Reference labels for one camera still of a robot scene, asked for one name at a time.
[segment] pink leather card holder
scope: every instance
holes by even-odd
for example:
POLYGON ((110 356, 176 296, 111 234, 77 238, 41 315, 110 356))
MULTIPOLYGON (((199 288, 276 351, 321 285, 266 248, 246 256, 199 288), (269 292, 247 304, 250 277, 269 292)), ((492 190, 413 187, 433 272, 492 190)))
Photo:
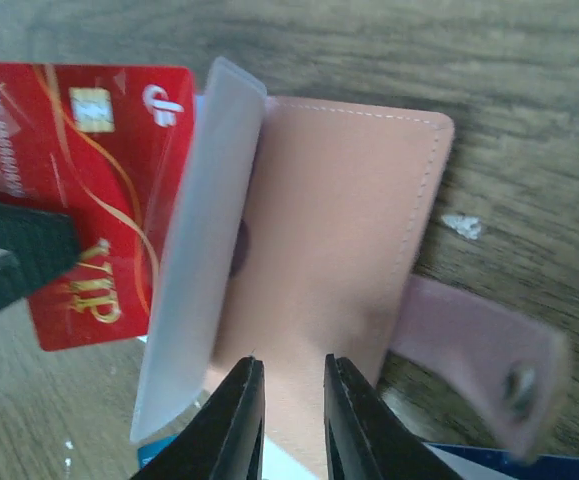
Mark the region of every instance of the pink leather card holder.
POLYGON ((441 302, 415 308, 431 295, 424 282, 408 282, 452 139, 453 123, 440 113, 267 101, 243 213, 246 248, 228 284, 206 387, 216 388, 242 356, 262 360, 266 434, 320 477, 327 353, 349 357, 373 383, 390 348, 439 373, 519 456, 553 418, 566 364, 554 353, 566 351, 561 336, 482 305, 470 313, 460 296, 451 313, 441 302), (532 383, 537 400, 520 418, 507 412, 504 402, 514 399, 505 382, 510 367, 525 365, 535 368, 509 380, 517 380, 510 391, 525 388, 527 375, 546 377, 532 383))

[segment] dark circle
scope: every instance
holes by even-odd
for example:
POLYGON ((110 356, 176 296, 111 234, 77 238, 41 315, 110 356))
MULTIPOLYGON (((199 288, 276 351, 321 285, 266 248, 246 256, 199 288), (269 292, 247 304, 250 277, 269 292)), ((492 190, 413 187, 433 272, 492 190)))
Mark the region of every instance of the dark circle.
POLYGON ((516 420, 531 412, 536 395, 536 372, 529 365, 514 365, 505 378, 504 401, 516 420))
POLYGON ((231 258, 231 270, 229 271, 229 278, 233 278, 245 264, 247 255, 249 253, 249 227, 244 220, 240 220, 238 227, 238 238, 236 239, 236 247, 233 249, 233 257, 231 258))

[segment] card chip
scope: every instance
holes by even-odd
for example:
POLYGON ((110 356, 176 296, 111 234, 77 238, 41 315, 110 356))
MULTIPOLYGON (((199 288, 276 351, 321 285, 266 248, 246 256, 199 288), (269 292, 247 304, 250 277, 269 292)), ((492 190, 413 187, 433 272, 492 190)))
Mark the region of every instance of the card chip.
POLYGON ((71 108, 81 132, 113 132, 111 97, 104 88, 70 88, 71 108))

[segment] white stitching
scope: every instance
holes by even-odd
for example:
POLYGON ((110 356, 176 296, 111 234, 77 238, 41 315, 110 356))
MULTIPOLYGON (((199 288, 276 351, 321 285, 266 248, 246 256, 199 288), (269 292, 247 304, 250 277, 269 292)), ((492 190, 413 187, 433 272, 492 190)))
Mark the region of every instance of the white stitching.
POLYGON ((407 229, 405 230, 405 235, 402 237, 402 243, 400 244, 400 250, 398 251, 398 256, 396 257, 396 264, 394 265, 394 269, 400 266, 402 262, 402 258, 404 256, 405 249, 407 248, 407 244, 409 243, 409 238, 411 236, 411 232, 413 231, 414 223, 418 217, 418 211, 420 210, 420 205, 422 203, 422 196, 424 195, 425 188, 427 187, 427 179, 431 174, 431 168, 436 161, 436 153, 438 150, 438 143, 440 141, 440 137, 438 136, 438 130, 440 127, 438 124, 433 123, 429 120, 423 120, 421 118, 414 118, 414 117, 405 117, 402 115, 381 115, 377 113, 371 112, 360 112, 355 110, 344 110, 341 108, 329 108, 329 107, 316 107, 315 105, 303 105, 300 103, 286 103, 286 102, 279 102, 276 99, 273 99, 273 103, 276 105, 280 105, 283 107, 290 107, 290 108, 300 108, 303 110, 315 110, 321 112, 330 112, 330 113, 351 113, 356 115, 366 115, 368 117, 375 117, 380 119, 391 119, 391 120, 402 120, 407 122, 416 122, 416 123, 424 123, 425 125, 429 125, 435 130, 435 135, 433 138, 433 146, 431 148, 431 153, 429 154, 429 158, 427 159, 427 165, 425 167, 425 171, 422 174, 422 179, 420 180, 420 186, 418 187, 418 195, 416 196, 416 203, 411 211, 411 215, 409 216, 409 223, 407 224, 407 229))
POLYGON ((315 110, 315 111, 320 111, 320 112, 331 112, 331 113, 352 113, 355 115, 365 115, 367 117, 388 118, 388 119, 392 119, 392 120, 404 120, 407 122, 424 123, 425 125, 429 125, 435 129, 439 128, 438 124, 433 123, 429 120, 423 120, 422 118, 405 117, 402 115, 382 115, 380 113, 362 112, 362 111, 358 111, 358 110, 345 110, 342 108, 317 107, 315 105, 303 105, 300 103, 285 103, 285 102, 279 102, 275 99, 273 100, 273 103, 275 103, 276 105, 280 105, 282 107, 301 108, 303 110, 315 110))

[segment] wood grain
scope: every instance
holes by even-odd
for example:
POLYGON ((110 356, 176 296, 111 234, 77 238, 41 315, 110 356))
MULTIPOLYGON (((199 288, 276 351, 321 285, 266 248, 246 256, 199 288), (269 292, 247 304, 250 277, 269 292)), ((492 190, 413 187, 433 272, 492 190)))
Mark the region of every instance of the wood grain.
MULTIPOLYGON (((579 455, 579 1, 0 0, 0 60, 182 64, 202 79, 217 55, 273 94, 455 120, 416 270, 570 334, 570 401, 545 449, 579 455), (480 217, 481 238, 445 213, 480 217)), ((141 355, 136 341, 45 354, 24 305, 2 312, 0 478, 127 478, 141 355)), ((390 357, 381 388, 414 432, 492 445, 416 367, 390 357)))

